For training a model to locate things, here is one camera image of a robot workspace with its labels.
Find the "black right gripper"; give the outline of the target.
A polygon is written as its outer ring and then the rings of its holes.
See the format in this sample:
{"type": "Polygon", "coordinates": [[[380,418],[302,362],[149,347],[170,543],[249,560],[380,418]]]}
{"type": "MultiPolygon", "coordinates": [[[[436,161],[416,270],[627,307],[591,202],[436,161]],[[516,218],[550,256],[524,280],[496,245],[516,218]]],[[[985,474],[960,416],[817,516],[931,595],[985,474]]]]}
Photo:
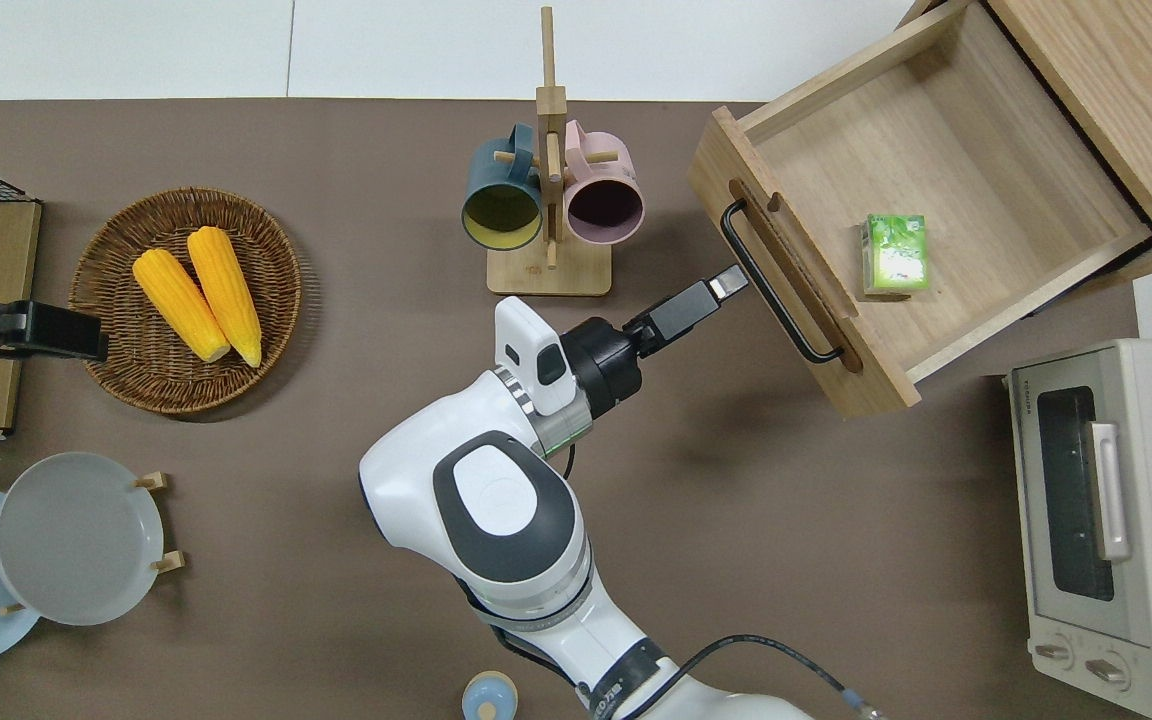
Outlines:
{"type": "Polygon", "coordinates": [[[561,346],[591,410],[611,410],[643,387],[639,361],[662,350],[717,313],[719,302],[732,300],[749,285],[736,263],[708,281],[660,300],[634,316],[621,328],[593,316],[561,336],[561,346]]]}

